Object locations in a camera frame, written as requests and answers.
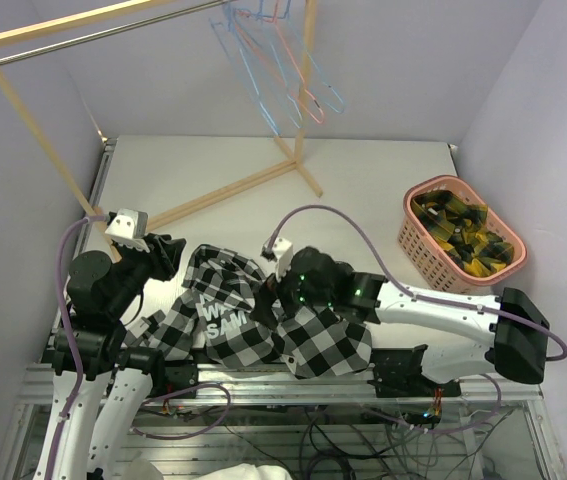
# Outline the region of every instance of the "wooden clothes rack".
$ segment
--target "wooden clothes rack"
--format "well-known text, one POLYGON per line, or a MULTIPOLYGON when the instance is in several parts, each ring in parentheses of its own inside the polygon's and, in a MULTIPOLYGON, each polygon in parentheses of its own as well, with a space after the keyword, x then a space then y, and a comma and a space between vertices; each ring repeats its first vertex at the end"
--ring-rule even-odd
MULTIPOLYGON (((35 38, 45 37, 85 25, 96 24, 126 14, 140 12, 151 7, 172 3, 174 1, 175 0, 128 0, 107 7, 89 10, 83 13, 77 13, 74 15, 69 15, 67 17, 57 18, 55 20, 49 20, 14 30, 8 30, 0 33, 0 47, 16 45, 35 38)), ((85 35, 83 37, 77 37, 72 40, 67 40, 46 47, 37 48, 35 50, 12 55, 10 57, 1 58, 0 66, 14 63, 16 61, 25 60, 27 58, 32 58, 38 55, 43 55, 48 52, 61 50, 63 48, 68 48, 74 45, 79 45, 92 40, 97 40, 106 36, 115 35, 117 33, 129 31, 134 28, 143 27, 145 25, 167 20, 170 18, 176 18, 190 13, 195 13, 207 8, 223 5, 230 1, 233 0, 214 0, 194 7, 178 10, 166 15, 150 18, 148 20, 141 20, 128 25, 111 28, 102 32, 85 35)), ((303 52, 301 73, 302 78, 305 80, 306 84, 309 84, 310 76, 312 73, 312 60, 310 58, 310 54, 314 46, 314 29, 316 25, 317 2, 318 0, 306 0, 305 5, 303 41, 305 42, 307 49, 303 52)), ((69 187, 72 194, 76 197, 85 213, 90 216, 97 215, 100 212, 100 209, 98 207, 93 207, 92 205, 90 205, 90 202, 87 200, 87 198, 85 198, 85 195, 83 195, 83 192, 79 188, 76 180, 70 173, 66 164, 63 162, 54 145, 45 134, 39 123, 36 121, 32 113, 29 111, 23 100, 21 100, 21 97, 18 95, 15 88, 12 86, 3 72, 1 72, 1 70, 0 89, 12 104, 12 107, 14 107, 18 115, 21 117, 21 120, 23 120, 27 128, 30 130, 38 144, 41 146, 50 162, 52 162, 52 165, 54 165, 54 167, 61 174, 61 177, 69 187)), ((303 105, 307 102, 307 95, 305 93, 303 84, 301 85, 301 88, 299 90, 299 100, 303 105)), ((318 197, 323 195, 323 190, 319 186, 318 182, 314 179, 314 177, 312 177, 310 172, 305 168, 302 161, 303 142, 305 139, 305 125, 307 123, 307 115, 305 113, 305 110, 306 109, 304 109, 304 112, 302 114, 301 127, 298 129, 294 141, 294 150, 292 150, 281 137, 274 137, 274 142, 286 157, 285 161, 150 218, 147 226, 148 230, 152 231, 159 229, 180 218, 198 212, 199 210, 214 205, 215 203, 232 197, 233 195, 244 192, 245 190, 248 190, 252 187, 261 185, 273 178, 291 172, 292 170, 299 172, 299 174, 305 179, 310 188, 318 197)), ((105 224, 101 222, 100 224, 97 223, 97 226, 101 233, 105 235, 105 224)), ((110 247, 115 257, 118 258, 118 253, 113 248, 111 240, 107 238, 107 236, 106 239, 110 243, 110 247)))

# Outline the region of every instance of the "metal rod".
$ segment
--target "metal rod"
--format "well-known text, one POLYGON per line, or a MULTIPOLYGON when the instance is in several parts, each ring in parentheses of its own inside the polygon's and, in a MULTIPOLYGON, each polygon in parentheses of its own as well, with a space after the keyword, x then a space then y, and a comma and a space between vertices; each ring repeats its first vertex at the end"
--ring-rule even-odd
POLYGON ((152 25, 153 23, 162 22, 164 20, 169 20, 171 18, 182 17, 184 15, 189 15, 190 13, 200 12, 202 10, 207 10, 208 8, 217 7, 223 5, 224 3, 229 3, 233 0, 214 0, 212 2, 202 3, 200 5, 195 5, 193 7, 184 8, 183 10, 177 10, 176 12, 166 13, 165 15, 159 15, 158 17, 148 18, 147 20, 140 20, 138 22, 128 23, 127 25, 121 25, 120 27, 110 28, 108 30, 103 30, 101 32, 90 33, 89 35, 84 35, 82 37, 72 38, 70 40, 65 40, 64 42, 54 43, 52 45, 47 45, 45 47, 35 48, 34 50, 28 50, 27 52, 17 53, 16 55, 10 55, 9 57, 0 58, 0 67, 3 65, 8 65, 10 63, 20 62, 32 57, 38 57, 39 55, 44 55, 50 52, 56 52, 57 50, 63 50, 64 48, 73 47, 75 45, 81 45, 82 43, 92 42, 94 40, 99 40, 101 38, 109 37, 111 35, 116 35, 117 33, 129 32, 136 28, 145 27, 146 25, 152 25))

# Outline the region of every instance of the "wooden beam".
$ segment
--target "wooden beam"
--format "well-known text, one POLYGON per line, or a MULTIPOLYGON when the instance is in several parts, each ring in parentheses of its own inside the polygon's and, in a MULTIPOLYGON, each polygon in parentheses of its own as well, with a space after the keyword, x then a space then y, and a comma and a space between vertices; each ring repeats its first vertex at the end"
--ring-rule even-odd
POLYGON ((33 38, 44 37, 53 33, 64 32, 76 27, 90 25, 111 18, 127 15, 128 13, 140 12, 151 7, 165 5, 176 0, 128 0, 126 2, 115 3, 107 7, 88 10, 87 12, 68 15, 67 17, 56 18, 46 22, 35 23, 27 27, 15 28, 0 33, 0 47, 15 45, 17 43, 32 40, 33 38))
MULTIPOLYGON (((90 205, 90 202, 88 202, 87 198, 85 198, 85 195, 83 195, 83 192, 74 180, 72 173, 67 168, 63 160, 61 160, 61 156, 54 149, 52 142, 50 142, 50 139, 47 138, 45 133, 43 133, 43 130, 41 129, 41 127, 39 127, 32 113, 30 113, 30 111, 27 109, 27 107, 23 103, 23 100, 21 100, 21 97, 19 97, 18 93, 16 93, 16 90, 14 90, 14 87, 12 87, 7 77, 1 71, 0 89, 3 92, 3 95, 5 95, 5 97, 12 104, 12 107, 14 107, 14 110, 16 110, 16 113, 19 115, 19 117, 21 117, 21 120, 23 120, 23 123, 25 123, 25 126, 32 133, 45 154, 48 156, 48 158, 52 162, 52 165, 54 165, 57 171, 61 174, 61 177, 63 178, 63 180, 65 180, 65 183, 70 188, 70 191, 78 200, 85 213, 90 216, 96 215, 96 212, 92 208, 92 205, 90 205)), ((115 258, 117 258, 118 252, 112 246, 112 241, 110 240, 110 238, 105 236, 105 223, 98 222, 96 223, 96 226, 101 231, 101 233, 103 233, 103 236, 112 248, 112 252, 114 253, 115 258)))
MULTIPOLYGON (((306 50, 303 51, 301 74, 305 80, 305 85, 301 84, 299 89, 299 102, 302 105, 307 105, 306 88, 309 88, 310 79, 312 77, 312 60, 309 53, 314 49, 314 29, 316 26, 318 0, 305 1, 305 22, 303 24, 303 43, 305 43, 306 50)), ((307 124, 307 113, 305 109, 301 111, 301 128, 296 133, 294 141, 294 161, 301 163, 303 160, 303 140, 305 139, 305 126, 307 124)))
MULTIPOLYGON (((279 148, 281 149, 281 151, 285 154, 285 156, 287 158, 289 158, 290 160, 294 159, 294 152, 288 146, 288 144, 285 143, 285 140, 283 140, 281 137, 276 135, 274 137, 274 143, 276 143, 279 146, 279 148)), ((303 163, 301 163, 301 162, 298 162, 298 163, 294 162, 294 163, 296 164, 296 169, 299 171, 301 176, 305 179, 305 181, 310 186, 310 188, 312 190, 314 190, 314 194, 317 197, 322 197, 323 196, 323 189, 319 185, 319 182, 317 182, 316 179, 309 172, 309 170, 307 168, 305 168, 305 166, 303 166, 303 163)))
POLYGON ((249 177, 245 177, 238 182, 234 182, 223 188, 219 188, 207 195, 191 200, 183 205, 175 207, 167 212, 163 212, 155 217, 150 218, 147 224, 147 231, 155 231, 158 228, 164 227, 180 218, 191 215, 199 210, 214 205, 222 200, 237 195, 252 187, 256 187, 262 183, 272 180, 280 175, 291 172, 296 168, 296 165, 291 160, 277 163, 276 165, 261 170, 249 177))
POLYGON ((302 163, 297 163, 296 169, 301 174, 301 176, 305 179, 305 181, 310 186, 310 188, 314 191, 314 195, 321 198, 323 196, 323 189, 319 185, 319 182, 317 182, 316 179, 309 172, 309 170, 307 168, 305 168, 305 166, 302 163))
POLYGON ((285 143, 285 140, 283 140, 278 135, 274 135, 274 143, 276 143, 276 145, 281 149, 281 151, 288 158, 288 160, 294 160, 294 152, 288 146, 288 144, 285 143))

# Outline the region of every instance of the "white wall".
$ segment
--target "white wall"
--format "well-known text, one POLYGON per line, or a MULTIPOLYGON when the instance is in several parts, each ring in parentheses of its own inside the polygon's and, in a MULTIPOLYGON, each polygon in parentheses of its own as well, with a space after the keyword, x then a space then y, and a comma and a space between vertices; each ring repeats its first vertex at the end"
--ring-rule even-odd
MULTIPOLYGON (((0 0, 0 31, 39 21, 26 0, 0 0)), ((5 68, 89 191, 100 141, 67 71, 54 59, 5 68)), ((52 267, 65 226, 80 215, 0 92, 0 447, 25 366, 40 355, 54 315, 52 267)))
MULTIPOLYGON (((112 3, 32 1, 46 19, 112 3)), ((321 0, 316 58, 348 110, 310 136, 460 142, 539 3, 321 0)), ((292 5, 298 18, 304 2, 292 5)), ((268 135, 209 27, 220 15, 208 10, 59 55, 107 136, 268 135)))
MULTIPOLYGON (((520 232, 522 286, 567 341, 567 2, 544 0, 461 144, 458 169, 520 232)), ((547 365, 567 454, 567 361, 547 365)))

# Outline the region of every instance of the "laundry basket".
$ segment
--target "laundry basket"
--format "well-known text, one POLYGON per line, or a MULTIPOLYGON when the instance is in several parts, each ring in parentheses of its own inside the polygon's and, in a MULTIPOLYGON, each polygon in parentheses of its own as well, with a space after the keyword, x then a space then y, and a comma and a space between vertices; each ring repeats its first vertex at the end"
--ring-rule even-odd
POLYGON ((525 264, 527 250, 523 241, 503 223, 492 209, 489 209, 487 214, 488 229, 513 245, 514 258, 510 265, 490 277, 479 278, 465 273, 436 243, 410 207, 415 196, 433 190, 449 190, 467 204, 485 205, 481 197, 467 183, 450 175, 432 178, 411 188, 405 194, 403 199, 405 219, 399 232, 398 241, 430 287, 444 292, 467 293, 477 287, 494 285, 525 264))

